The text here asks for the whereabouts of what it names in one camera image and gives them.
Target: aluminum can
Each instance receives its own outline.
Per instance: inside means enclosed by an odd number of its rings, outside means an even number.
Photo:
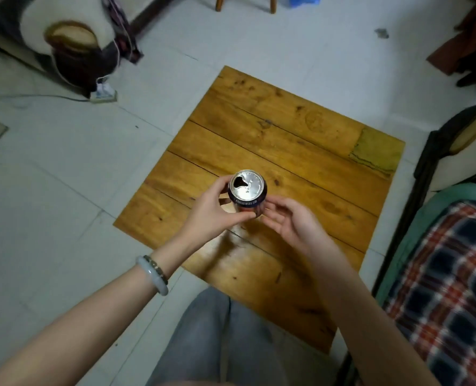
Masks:
[[[244,169],[229,181],[228,194],[237,210],[255,211],[256,216],[260,216],[267,195],[267,182],[259,173]]]

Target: wooden table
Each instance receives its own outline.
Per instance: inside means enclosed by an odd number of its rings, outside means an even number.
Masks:
[[[254,169],[268,192],[310,206],[359,270],[404,143],[224,67],[114,225],[157,248],[217,176]],[[183,265],[261,316],[328,352],[336,326],[304,260],[258,220]]]

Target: floor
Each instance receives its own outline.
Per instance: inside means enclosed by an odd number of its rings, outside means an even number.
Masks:
[[[145,57],[111,78],[119,101],[0,100],[0,363],[56,316],[129,268],[144,246],[112,226],[223,65],[406,141],[360,275],[372,286],[428,132],[476,103],[476,87],[425,57],[453,35],[467,0],[176,0],[139,40]],[[388,39],[377,38],[386,28]],[[12,61],[0,95],[72,95]],[[81,381],[142,386],[205,283],[178,271]],[[331,384],[332,360],[282,331],[292,383]]]

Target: bangle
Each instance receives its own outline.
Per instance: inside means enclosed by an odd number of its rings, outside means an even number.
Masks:
[[[168,279],[158,264],[152,260],[150,256],[138,256],[136,258],[136,264],[150,275],[152,283],[154,283],[159,293],[166,296],[168,294]]]

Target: plaid shirt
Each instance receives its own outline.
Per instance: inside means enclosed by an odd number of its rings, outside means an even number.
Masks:
[[[476,202],[437,218],[384,309],[441,385],[476,385]]]

